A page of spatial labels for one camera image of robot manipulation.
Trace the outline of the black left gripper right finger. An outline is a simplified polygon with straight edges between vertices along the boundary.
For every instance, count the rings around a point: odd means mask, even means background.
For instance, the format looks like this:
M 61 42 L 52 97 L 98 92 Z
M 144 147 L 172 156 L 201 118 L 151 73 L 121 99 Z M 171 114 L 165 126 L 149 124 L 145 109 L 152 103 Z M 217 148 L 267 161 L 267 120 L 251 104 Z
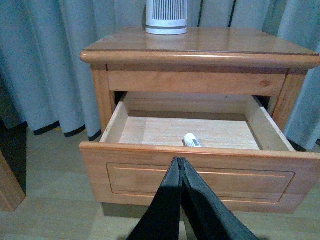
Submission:
M 181 203 L 198 240 L 256 240 L 222 203 L 186 158 L 180 158 Z

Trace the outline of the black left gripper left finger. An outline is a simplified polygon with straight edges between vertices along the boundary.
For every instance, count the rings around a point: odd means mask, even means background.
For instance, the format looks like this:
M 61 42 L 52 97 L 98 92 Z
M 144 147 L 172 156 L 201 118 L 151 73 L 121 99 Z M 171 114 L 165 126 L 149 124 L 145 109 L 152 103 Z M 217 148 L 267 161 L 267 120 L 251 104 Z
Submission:
M 129 240 L 177 240 L 180 230 L 183 177 L 181 160 L 174 157 L 150 206 Z

